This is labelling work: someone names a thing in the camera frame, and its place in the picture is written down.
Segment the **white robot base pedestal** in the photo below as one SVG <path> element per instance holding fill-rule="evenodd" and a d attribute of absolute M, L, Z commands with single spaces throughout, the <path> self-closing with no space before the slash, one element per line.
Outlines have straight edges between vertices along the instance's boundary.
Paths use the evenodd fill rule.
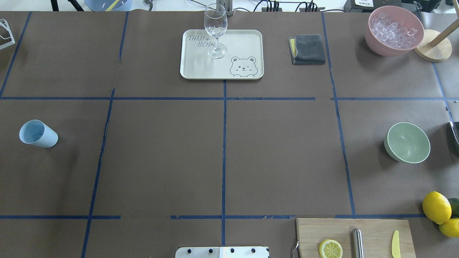
<path fill-rule="evenodd" d="M 269 248 L 263 246 L 182 247 L 176 258 L 269 258 Z"/>

